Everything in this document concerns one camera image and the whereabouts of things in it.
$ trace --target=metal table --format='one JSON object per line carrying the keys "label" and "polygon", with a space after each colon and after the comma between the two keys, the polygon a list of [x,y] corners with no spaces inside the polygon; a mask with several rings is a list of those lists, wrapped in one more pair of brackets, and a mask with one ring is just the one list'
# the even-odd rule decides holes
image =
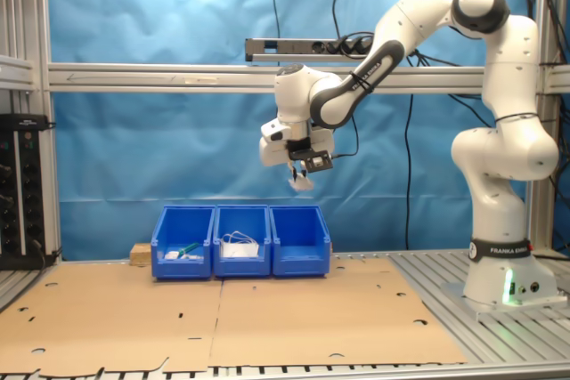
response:
{"label": "metal table", "polygon": [[[183,380],[187,378],[240,377],[269,380],[279,377],[340,379],[362,377],[420,378],[570,378],[570,308],[543,309],[485,315],[480,322],[458,310],[440,289],[445,282],[465,280],[467,251],[404,251],[337,254],[337,258],[389,258],[410,282],[424,304],[434,313],[463,350],[469,363],[461,365],[364,365],[319,367],[230,367],[206,372],[164,374],[152,372],[107,373],[77,380]],[[543,261],[561,282],[570,279],[570,263]],[[36,271],[0,272],[0,307],[20,292]],[[0,380],[35,380],[31,376],[0,376]]]}

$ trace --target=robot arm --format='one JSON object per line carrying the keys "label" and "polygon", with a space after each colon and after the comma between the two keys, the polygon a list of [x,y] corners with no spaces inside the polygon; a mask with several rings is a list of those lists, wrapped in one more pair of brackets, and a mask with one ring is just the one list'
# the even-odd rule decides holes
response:
{"label": "robot arm", "polygon": [[348,122],[358,103],[424,40],[446,26],[481,37],[508,16],[505,0],[400,0],[376,26],[369,55],[344,80],[301,64],[281,69],[275,78],[278,116],[262,126],[262,162],[301,161],[308,172],[332,167],[328,130]]}
{"label": "robot arm", "polygon": [[[293,187],[310,189],[296,184],[307,181],[307,172],[332,167],[332,130],[445,26],[484,39],[482,100],[496,124],[464,131],[452,145],[473,199],[472,263],[463,295],[478,311],[566,303],[552,272],[531,255],[525,205],[509,183],[548,177],[558,147],[536,113],[538,29],[526,17],[509,15],[505,0],[400,0],[378,23],[370,54],[344,80],[299,64],[281,69],[275,78],[278,117],[262,126],[261,159],[267,166],[288,163]],[[304,168],[300,179],[295,161]]]}

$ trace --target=white object in bin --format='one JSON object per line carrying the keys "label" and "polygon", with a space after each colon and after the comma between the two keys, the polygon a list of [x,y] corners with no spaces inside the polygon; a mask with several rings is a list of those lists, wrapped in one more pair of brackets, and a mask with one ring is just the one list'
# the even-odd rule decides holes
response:
{"label": "white object in bin", "polygon": [[178,251],[168,251],[164,256],[164,258],[166,260],[176,260],[178,258],[178,255],[179,255]]}
{"label": "white object in bin", "polygon": [[202,257],[201,255],[191,255],[191,254],[184,254],[180,258],[183,258],[186,260],[203,260],[204,259],[204,257]]}
{"label": "white object in bin", "polygon": [[259,252],[259,244],[256,240],[238,230],[234,233],[226,233],[223,235],[220,244],[222,247],[222,257],[257,257],[257,253]]}

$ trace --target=blue curtain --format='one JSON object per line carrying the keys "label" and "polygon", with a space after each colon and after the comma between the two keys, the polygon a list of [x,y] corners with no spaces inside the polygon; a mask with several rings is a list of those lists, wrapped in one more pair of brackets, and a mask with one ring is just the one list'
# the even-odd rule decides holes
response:
{"label": "blue curtain", "polygon": [[[397,0],[338,0],[342,34],[372,30]],[[525,14],[525,0],[507,0]],[[273,0],[49,0],[53,61],[245,64],[244,40],[276,37]],[[282,37],[335,37],[332,0],[276,0]],[[485,46],[445,29],[423,53],[481,65]],[[355,112],[356,157],[313,176],[297,194],[286,166],[262,167],[259,127],[274,117],[271,95],[56,93],[63,255],[123,258],[148,242],[165,204],[318,204],[336,251],[403,248],[409,95],[372,95]],[[487,121],[481,101],[470,101]],[[452,140],[480,126],[446,95],[421,95],[410,126],[410,242],[414,249],[466,247],[467,184]],[[338,152],[354,131],[335,133]],[[524,184],[517,186],[521,194]]]}

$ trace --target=blue storage bin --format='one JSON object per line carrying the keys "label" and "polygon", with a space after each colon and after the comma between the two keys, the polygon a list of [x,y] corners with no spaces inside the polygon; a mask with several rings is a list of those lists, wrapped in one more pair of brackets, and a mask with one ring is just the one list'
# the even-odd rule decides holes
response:
{"label": "blue storage bin", "polygon": [[[259,244],[257,257],[222,257],[221,240],[240,231]],[[219,206],[214,227],[214,274],[219,278],[262,277],[271,273],[269,209],[263,205]]]}
{"label": "blue storage bin", "polygon": [[323,276],[330,268],[330,235],[318,206],[271,206],[273,274]]}
{"label": "blue storage bin", "polygon": [[[165,206],[152,234],[152,276],[157,279],[208,279],[212,276],[215,206]],[[168,260],[169,251],[199,243],[189,255],[201,259]]]}

